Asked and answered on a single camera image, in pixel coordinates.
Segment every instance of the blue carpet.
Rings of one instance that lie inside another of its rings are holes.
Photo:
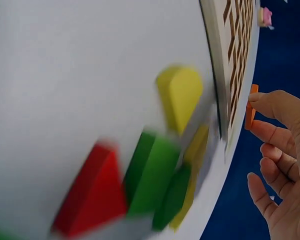
[[[300,0],[262,0],[275,30],[260,30],[253,82],[261,92],[282,89],[300,98]],[[266,120],[260,114],[256,119]],[[279,126],[275,120],[267,120]],[[260,174],[261,141],[242,129],[234,158],[201,240],[269,240],[267,224],[248,191],[247,174]],[[270,195],[276,196],[267,187]]]

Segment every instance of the white board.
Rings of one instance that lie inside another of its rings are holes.
[[[259,34],[252,32],[250,77]],[[99,137],[119,142],[123,176],[143,127],[166,132],[155,78],[171,63],[193,65],[202,74],[197,117],[204,120],[216,98],[197,0],[0,1],[0,228],[22,240],[47,239]],[[249,88],[244,82],[237,110],[241,122]],[[188,129],[183,145],[192,134]],[[225,164],[224,141],[215,147],[178,233],[166,229],[151,239],[199,239],[231,162]],[[148,238],[150,226],[149,217],[119,220],[82,239]]]

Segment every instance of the small figurine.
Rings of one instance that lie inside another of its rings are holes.
[[[262,28],[269,28],[270,30],[275,29],[272,26],[272,11],[267,7],[260,7],[259,16],[258,16],[258,25]]]

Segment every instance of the red triangle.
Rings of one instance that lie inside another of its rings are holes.
[[[68,192],[53,228],[74,237],[127,212],[115,148],[97,142]]]

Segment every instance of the maze board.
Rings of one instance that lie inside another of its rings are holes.
[[[218,91],[221,132],[229,139],[246,71],[256,2],[200,2]]]

